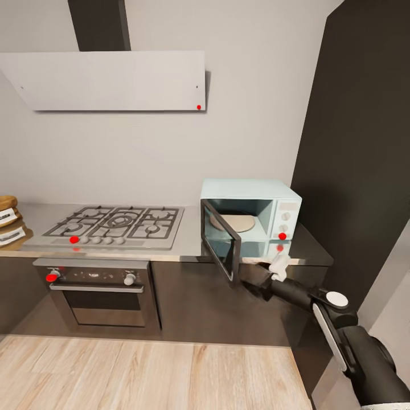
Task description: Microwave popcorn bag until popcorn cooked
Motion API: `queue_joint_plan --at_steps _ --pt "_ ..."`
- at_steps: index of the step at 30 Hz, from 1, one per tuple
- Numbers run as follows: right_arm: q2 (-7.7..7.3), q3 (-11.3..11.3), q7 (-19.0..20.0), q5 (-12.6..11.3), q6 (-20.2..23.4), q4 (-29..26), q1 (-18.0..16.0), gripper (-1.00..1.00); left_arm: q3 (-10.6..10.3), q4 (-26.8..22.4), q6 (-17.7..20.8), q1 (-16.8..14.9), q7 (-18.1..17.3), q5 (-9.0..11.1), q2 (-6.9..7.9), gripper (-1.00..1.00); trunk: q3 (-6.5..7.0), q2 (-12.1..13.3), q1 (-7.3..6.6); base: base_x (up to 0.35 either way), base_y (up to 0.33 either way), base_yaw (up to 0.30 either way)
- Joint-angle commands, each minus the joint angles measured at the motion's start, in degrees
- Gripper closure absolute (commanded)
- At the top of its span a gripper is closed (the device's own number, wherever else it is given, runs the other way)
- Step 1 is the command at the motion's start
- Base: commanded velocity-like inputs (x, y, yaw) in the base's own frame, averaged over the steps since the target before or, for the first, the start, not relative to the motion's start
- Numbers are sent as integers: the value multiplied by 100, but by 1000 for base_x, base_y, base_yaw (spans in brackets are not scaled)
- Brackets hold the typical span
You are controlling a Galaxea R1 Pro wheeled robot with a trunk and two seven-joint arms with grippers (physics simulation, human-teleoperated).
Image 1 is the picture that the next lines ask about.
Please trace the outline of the popcorn bag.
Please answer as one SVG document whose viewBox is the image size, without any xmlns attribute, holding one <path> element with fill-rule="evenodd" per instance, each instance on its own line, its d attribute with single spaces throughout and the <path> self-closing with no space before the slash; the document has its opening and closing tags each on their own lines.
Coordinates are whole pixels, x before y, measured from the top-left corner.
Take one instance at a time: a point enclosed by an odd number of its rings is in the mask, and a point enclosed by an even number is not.
<svg viewBox="0 0 410 410">
<path fill-rule="evenodd" d="M 16 196 L 0 196 L 0 228 L 11 225 L 22 217 L 17 205 Z"/>
</svg>

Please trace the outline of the microwave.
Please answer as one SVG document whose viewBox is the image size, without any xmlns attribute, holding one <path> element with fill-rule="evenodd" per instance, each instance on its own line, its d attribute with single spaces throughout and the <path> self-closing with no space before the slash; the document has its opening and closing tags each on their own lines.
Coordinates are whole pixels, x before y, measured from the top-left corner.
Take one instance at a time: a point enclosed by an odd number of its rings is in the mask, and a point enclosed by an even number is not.
<svg viewBox="0 0 410 410">
<path fill-rule="evenodd" d="M 200 236 L 231 289 L 241 241 L 291 240 L 302 198 L 279 179 L 204 179 Z"/>
</svg>

